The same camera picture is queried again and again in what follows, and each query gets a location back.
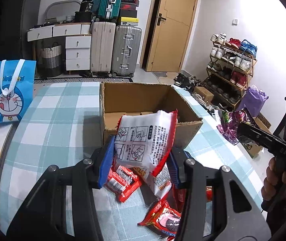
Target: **wooden door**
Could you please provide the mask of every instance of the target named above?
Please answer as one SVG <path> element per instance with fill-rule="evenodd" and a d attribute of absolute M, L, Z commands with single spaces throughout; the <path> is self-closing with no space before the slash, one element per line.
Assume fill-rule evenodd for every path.
<path fill-rule="evenodd" d="M 179 72 L 195 5 L 196 0 L 161 0 L 158 17 L 164 19 L 157 19 L 147 70 Z"/>

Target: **plaid tablecloth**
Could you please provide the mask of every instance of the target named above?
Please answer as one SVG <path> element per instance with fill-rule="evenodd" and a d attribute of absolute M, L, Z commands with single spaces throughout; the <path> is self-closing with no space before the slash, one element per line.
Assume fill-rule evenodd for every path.
<path fill-rule="evenodd" d="M 204 122 L 186 150 L 204 166 L 230 166 L 260 206 L 262 182 L 248 160 L 219 134 L 214 119 L 188 92 L 175 89 Z M 17 128 L 1 176 L 0 224 L 4 233 L 49 165 L 73 166 L 101 146 L 99 115 L 99 83 L 52 84 L 38 92 Z M 115 194 L 105 188 L 94 190 L 94 198 L 104 240 L 159 240 L 147 227 L 137 226 L 155 201 L 146 185 L 125 203 L 116 202 Z M 68 233 L 73 234 L 71 188 L 67 189 L 66 207 Z"/>

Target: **human hand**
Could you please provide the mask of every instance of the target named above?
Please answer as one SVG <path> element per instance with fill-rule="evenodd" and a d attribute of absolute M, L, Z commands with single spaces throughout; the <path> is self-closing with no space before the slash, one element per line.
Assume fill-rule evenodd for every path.
<path fill-rule="evenodd" d="M 278 183 L 279 179 L 273 171 L 274 167 L 275 159 L 272 158 L 270 159 L 269 166 L 266 169 L 266 178 L 263 181 L 264 186 L 261 189 L 262 197 L 266 201 L 269 201 L 276 194 L 274 186 Z M 286 184 L 286 172 L 283 172 L 282 182 Z M 286 199 L 286 190 L 282 199 Z"/>

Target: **silver suitcase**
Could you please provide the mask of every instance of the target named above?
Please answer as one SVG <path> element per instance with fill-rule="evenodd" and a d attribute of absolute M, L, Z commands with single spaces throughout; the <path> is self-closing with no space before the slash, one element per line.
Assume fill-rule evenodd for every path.
<path fill-rule="evenodd" d="M 117 26 L 112 57 L 112 73 L 134 76 L 142 30 L 134 26 Z"/>
<path fill-rule="evenodd" d="M 115 23 L 94 22 L 91 41 L 90 71 L 91 73 L 105 72 L 110 74 Z"/>

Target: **white snack bag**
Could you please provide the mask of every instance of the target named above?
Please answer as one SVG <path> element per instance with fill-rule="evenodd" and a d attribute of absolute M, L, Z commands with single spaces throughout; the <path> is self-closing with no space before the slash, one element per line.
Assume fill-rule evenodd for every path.
<path fill-rule="evenodd" d="M 176 123 L 177 110 L 122 116 L 114 144 L 116 165 L 143 168 L 157 176 L 173 146 Z"/>
<path fill-rule="evenodd" d="M 152 174 L 141 168 L 132 168 L 132 170 L 141 176 L 158 199 L 163 199 L 171 190 L 171 177 L 166 164 L 156 177 L 153 177 Z"/>

